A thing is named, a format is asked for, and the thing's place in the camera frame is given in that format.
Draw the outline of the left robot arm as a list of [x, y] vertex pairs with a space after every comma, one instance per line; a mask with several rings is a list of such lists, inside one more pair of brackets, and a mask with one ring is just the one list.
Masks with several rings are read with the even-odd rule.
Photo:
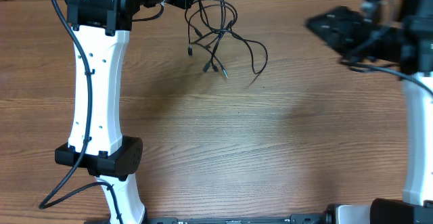
[[136, 171], [143, 143], [120, 130], [120, 84], [135, 14], [141, 7], [190, 8], [195, 0], [64, 0], [75, 50], [74, 121], [55, 161], [84, 168], [106, 196], [111, 223], [145, 223]]

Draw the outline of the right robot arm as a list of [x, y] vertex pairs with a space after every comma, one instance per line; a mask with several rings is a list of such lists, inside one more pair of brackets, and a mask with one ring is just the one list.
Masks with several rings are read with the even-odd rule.
[[348, 69], [400, 78], [408, 115], [408, 162], [402, 200], [332, 204], [300, 223], [431, 223], [432, 0], [402, 0], [398, 15], [394, 0], [364, 0], [360, 12], [336, 7], [306, 19], [305, 26]]

